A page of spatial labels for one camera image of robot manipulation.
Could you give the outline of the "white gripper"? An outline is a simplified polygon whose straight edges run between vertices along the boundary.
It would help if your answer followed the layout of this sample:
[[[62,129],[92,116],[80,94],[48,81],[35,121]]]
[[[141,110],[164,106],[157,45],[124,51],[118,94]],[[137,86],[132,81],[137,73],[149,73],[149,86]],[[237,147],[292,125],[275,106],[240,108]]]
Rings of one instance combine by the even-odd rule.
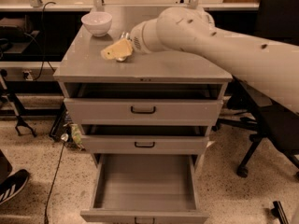
[[[157,20],[143,21],[135,26],[131,33],[131,42],[122,38],[112,45],[101,50],[101,56],[105,60],[114,60],[118,58],[131,56],[134,51],[138,53],[152,53],[163,50],[163,45],[157,36]]]

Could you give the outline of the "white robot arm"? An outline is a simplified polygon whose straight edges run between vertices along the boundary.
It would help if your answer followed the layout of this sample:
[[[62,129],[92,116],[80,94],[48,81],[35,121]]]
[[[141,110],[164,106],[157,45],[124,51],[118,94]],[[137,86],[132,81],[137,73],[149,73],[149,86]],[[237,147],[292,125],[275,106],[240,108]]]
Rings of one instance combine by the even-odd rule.
[[[106,60],[133,52],[177,50],[202,56],[253,89],[299,113],[299,48],[215,26],[203,9],[170,7],[101,50]]]

